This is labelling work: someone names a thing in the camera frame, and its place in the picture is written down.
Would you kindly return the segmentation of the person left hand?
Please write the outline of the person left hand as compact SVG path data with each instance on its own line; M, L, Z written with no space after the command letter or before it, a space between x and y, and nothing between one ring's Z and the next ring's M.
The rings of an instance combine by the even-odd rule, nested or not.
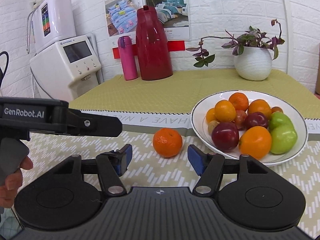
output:
M0 189L0 206L3 208L11 208L17 196L18 189L23 184L23 174L21 169L31 170L33 162L29 157L25 157L21 162L19 168L7 176L5 184Z

